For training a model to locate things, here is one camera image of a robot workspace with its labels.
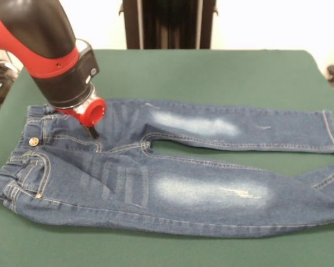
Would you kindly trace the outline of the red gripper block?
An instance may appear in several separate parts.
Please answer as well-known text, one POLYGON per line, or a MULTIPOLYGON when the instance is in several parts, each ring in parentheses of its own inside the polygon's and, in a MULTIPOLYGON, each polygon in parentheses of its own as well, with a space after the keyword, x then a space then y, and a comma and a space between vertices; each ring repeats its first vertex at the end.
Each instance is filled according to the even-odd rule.
POLYGON ((93 139, 99 138, 95 125, 103 118, 106 112, 106 103, 102 98, 89 98, 83 104, 74 108, 55 109, 56 111, 75 118, 82 124, 85 132, 93 139))

